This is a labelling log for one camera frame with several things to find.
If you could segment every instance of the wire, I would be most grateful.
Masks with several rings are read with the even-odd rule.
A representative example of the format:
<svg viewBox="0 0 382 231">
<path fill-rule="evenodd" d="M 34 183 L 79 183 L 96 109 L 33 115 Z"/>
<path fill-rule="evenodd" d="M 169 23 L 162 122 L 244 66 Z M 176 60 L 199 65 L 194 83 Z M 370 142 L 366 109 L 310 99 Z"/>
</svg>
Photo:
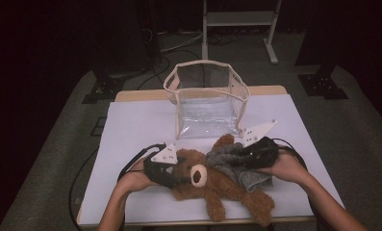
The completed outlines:
<svg viewBox="0 0 382 231">
<path fill-rule="evenodd" d="M 80 225 L 77 223 L 76 219 L 74 218 L 73 211 L 71 210 L 71 195 L 72 195 L 71 192 L 73 191 L 74 184 L 76 183 L 77 178 L 79 177 L 80 173 L 82 172 L 83 167 L 85 167 L 86 164 L 91 159 L 91 157 L 94 156 L 94 154 L 98 152 L 98 148 L 99 148 L 99 146 L 97 146 L 95 148 L 95 150 L 89 155 L 89 157 L 85 160 L 85 162 L 82 164 L 80 169 L 77 171 L 77 174 L 74 176 L 73 182 L 71 183 L 70 189 L 68 191 L 68 200 L 67 200 L 68 201 L 68 212 L 70 214 L 70 218 L 71 218 L 71 221 L 73 222 L 74 227 L 76 227 L 76 229 L 79 231 L 82 231 L 82 229 L 80 228 Z"/>
<path fill-rule="evenodd" d="M 157 75 L 158 80 L 160 81 L 161 85 L 163 86 L 163 85 L 164 85 L 164 81 L 161 79 L 160 74 L 157 74 L 157 73 L 156 73 L 156 71 L 155 71 L 155 65 L 152 66 L 152 73 L 154 73 L 154 75 Z"/>
<path fill-rule="evenodd" d="M 161 53 L 166 53 L 166 52 L 169 52 L 169 51 L 172 51 L 172 50 L 175 50 L 175 49 L 182 48 L 184 46 L 190 45 L 190 44 L 200 40 L 202 38 L 202 36 L 203 36 L 203 34 L 199 33 L 199 35 L 197 35 L 195 38 L 191 38 L 191 39 L 189 39 L 187 41 L 184 41 L 184 42 L 182 42 L 179 45 L 176 45 L 176 46 L 173 46 L 173 47 L 170 47 L 170 48 L 167 48 L 167 49 L 162 49 Z"/>
<path fill-rule="evenodd" d="M 141 169 L 141 170 L 129 170 L 129 171 L 126 171 L 125 173 L 129 173 L 129 172 L 143 172 L 144 169 Z"/>
<path fill-rule="evenodd" d="M 172 51 L 169 51 L 167 54 L 173 53 L 173 52 L 187 52 L 187 53 L 193 54 L 197 60 L 200 60 L 199 56 L 196 53 L 191 52 L 189 50 L 172 50 Z"/>
<path fill-rule="evenodd" d="M 308 171 L 308 168 L 307 168 L 307 165 L 305 164 L 305 161 L 304 159 L 301 157 L 301 155 L 299 155 L 298 152 L 295 151 L 295 149 L 293 148 L 293 146 L 287 142 L 287 141 L 284 141 L 282 139 L 272 139 L 274 141 L 282 141 L 284 143 L 286 143 L 289 147 L 279 147 L 279 149 L 284 149 L 284 150 L 287 150 L 287 151 L 290 151 L 292 152 L 292 154 L 295 156 L 295 158 L 301 163 L 301 165 Z M 317 210 L 317 208 L 314 206 L 313 202 L 311 201 L 310 197 L 308 197 L 308 202 L 310 204 L 310 208 L 311 210 L 313 211 L 313 214 L 314 216 L 316 217 L 317 219 L 317 222 L 318 224 L 322 225 L 324 228 L 326 228 L 326 230 L 335 230 L 332 228 L 332 226 L 328 223 L 328 221 L 326 221 L 322 215 L 319 213 L 319 211 Z"/>
<path fill-rule="evenodd" d="M 167 66 L 166 68 L 164 68 L 161 72 L 157 73 L 157 74 L 154 74 L 152 75 L 151 77 L 147 78 L 146 80 L 144 80 L 138 87 L 137 87 L 137 90 L 139 90 L 146 82 L 150 81 L 151 79 L 155 78 L 155 77 L 159 77 L 160 74 L 164 73 L 165 71 L 167 71 L 170 67 L 170 60 L 167 59 L 166 57 L 161 57 L 162 59 L 166 60 L 167 61 Z"/>
<path fill-rule="evenodd" d="M 154 38 L 154 34 L 152 33 L 152 31 L 149 30 L 149 29 L 146 29 L 146 28 L 142 28 L 142 30 L 149 33 L 149 40 L 148 40 L 148 42 L 151 42 L 151 40 Z"/>
<path fill-rule="evenodd" d="M 224 46 L 239 40 L 237 35 L 234 35 L 235 38 L 231 38 L 230 36 L 222 36 L 222 35 L 213 35 L 209 36 L 209 44 L 214 46 Z"/>
</svg>

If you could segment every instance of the teddy bear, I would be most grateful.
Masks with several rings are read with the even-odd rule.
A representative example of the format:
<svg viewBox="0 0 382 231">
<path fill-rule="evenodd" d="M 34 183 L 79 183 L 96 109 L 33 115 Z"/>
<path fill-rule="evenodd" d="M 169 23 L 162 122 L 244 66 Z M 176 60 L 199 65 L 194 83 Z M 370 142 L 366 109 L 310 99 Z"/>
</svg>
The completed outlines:
<svg viewBox="0 0 382 231">
<path fill-rule="evenodd" d="M 233 136 L 224 135 L 216 141 L 212 150 L 233 143 Z M 178 178 L 190 178 L 191 184 L 178 184 L 172 189 L 176 200 L 204 198 L 207 213 L 214 222 L 226 219 L 222 198 L 239 201 L 249 210 L 255 222 L 262 226 L 270 224 L 274 201 L 269 195 L 260 189 L 249 192 L 222 171 L 207 165 L 206 155 L 195 149 L 180 149 L 177 157 L 180 161 L 172 168 L 172 174 Z"/>
</svg>

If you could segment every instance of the gray carpet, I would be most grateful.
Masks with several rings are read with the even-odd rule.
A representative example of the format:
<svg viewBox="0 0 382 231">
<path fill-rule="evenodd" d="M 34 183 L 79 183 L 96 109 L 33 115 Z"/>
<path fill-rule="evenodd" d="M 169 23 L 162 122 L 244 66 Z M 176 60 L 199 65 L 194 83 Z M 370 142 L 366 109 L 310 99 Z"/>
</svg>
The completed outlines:
<svg viewBox="0 0 382 231">
<path fill-rule="evenodd" d="M 282 85 L 292 96 L 304 124 L 323 160 L 346 209 L 369 230 L 382 230 L 382 117 L 361 92 L 356 80 L 340 67 L 333 72 L 336 84 L 349 99 L 325 100 L 307 96 L 297 75 L 314 73 L 317 66 L 294 66 L 304 34 L 276 33 L 273 46 L 279 59 L 271 65 L 263 46 L 264 34 L 243 35 L 226 45 L 211 45 L 210 59 L 228 63 L 249 86 Z M 161 46 L 168 48 L 189 37 L 160 36 Z M 175 64 L 201 56 L 200 44 L 165 54 L 154 72 L 167 76 Z M 152 71 L 126 81 L 125 90 L 136 90 Z M 64 110 L 52 129 L 44 147 L 8 211 L 0 230 L 76 230 L 68 211 L 69 189 L 86 160 L 71 191 L 71 210 L 77 215 L 95 160 L 91 157 L 104 125 L 103 116 L 111 100 L 82 104 L 95 84 L 88 72 L 70 95 Z M 158 78 L 146 82 L 141 89 L 161 89 Z M 216 226 L 214 230 L 257 230 L 255 225 Z M 129 227 L 128 230 L 140 230 Z M 207 230 L 206 227 L 159 227 L 157 230 Z M 316 230 L 313 222 L 279 223 L 275 230 Z"/>
</svg>

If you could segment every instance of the teddy bear nose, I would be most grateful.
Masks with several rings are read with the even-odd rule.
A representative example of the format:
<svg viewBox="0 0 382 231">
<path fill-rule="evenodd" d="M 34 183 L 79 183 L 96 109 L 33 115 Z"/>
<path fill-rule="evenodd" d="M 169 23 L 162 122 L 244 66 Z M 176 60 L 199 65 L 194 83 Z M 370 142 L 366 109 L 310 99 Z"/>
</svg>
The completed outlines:
<svg viewBox="0 0 382 231">
<path fill-rule="evenodd" d="M 199 183 L 200 178 L 202 178 L 202 175 L 200 174 L 200 171 L 196 171 L 194 175 L 192 176 L 194 183 Z"/>
</svg>

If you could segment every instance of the shelf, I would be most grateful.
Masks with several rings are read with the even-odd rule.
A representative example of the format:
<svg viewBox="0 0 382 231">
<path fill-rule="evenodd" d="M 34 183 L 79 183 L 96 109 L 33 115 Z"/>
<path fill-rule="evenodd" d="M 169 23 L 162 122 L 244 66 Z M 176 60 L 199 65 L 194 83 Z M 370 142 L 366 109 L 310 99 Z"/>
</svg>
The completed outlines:
<svg viewBox="0 0 382 231">
<path fill-rule="evenodd" d="M 271 25 L 274 11 L 207 13 L 207 26 Z"/>
</svg>

